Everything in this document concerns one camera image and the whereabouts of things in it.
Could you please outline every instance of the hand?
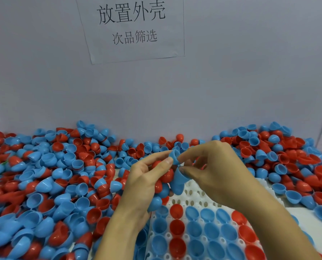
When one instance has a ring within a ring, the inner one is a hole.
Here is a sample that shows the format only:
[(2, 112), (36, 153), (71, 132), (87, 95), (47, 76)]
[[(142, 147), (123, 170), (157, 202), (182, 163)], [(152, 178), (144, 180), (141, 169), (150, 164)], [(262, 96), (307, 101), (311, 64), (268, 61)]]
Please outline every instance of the hand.
[(213, 201), (242, 213), (256, 198), (268, 193), (228, 143), (214, 140), (191, 147), (179, 155), (178, 161), (185, 162), (179, 170), (194, 179)]
[[(124, 193), (115, 211), (124, 210), (125, 214), (133, 217), (140, 231), (150, 218), (147, 209), (155, 194), (155, 183), (172, 166), (173, 159), (168, 157), (170, 151), (154, 153), (132, 165), (125, 185)], [(160, 162), (149, 171), (155, 161)]]

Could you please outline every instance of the white paper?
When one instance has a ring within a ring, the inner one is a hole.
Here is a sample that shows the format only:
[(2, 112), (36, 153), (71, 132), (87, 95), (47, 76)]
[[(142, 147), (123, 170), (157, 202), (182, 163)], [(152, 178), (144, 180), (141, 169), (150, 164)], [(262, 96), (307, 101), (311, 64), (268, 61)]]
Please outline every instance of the white paper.
[(184, 56), (183, 0), (77, 0), (92, 64)]

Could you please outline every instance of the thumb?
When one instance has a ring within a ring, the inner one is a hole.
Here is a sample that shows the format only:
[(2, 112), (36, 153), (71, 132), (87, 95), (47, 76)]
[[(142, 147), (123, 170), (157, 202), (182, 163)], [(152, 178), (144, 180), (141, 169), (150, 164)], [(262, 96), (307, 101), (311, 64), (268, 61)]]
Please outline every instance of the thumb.
[(184, 173), (189, 178), (194, 179), (197, 183), (198, 183), (200, 175), (203, 173), (202, 170), (197, 169), (192, 166), (181, 166), (181, 167), (179, 167), (179, 170), (181, 173)]
[(168, 157), (161, 161), (154, 169), (146, 173), (146, 177), (150, 179), (154, 184), (157, 180), (164, 175), (173, 165), (173, 159)]

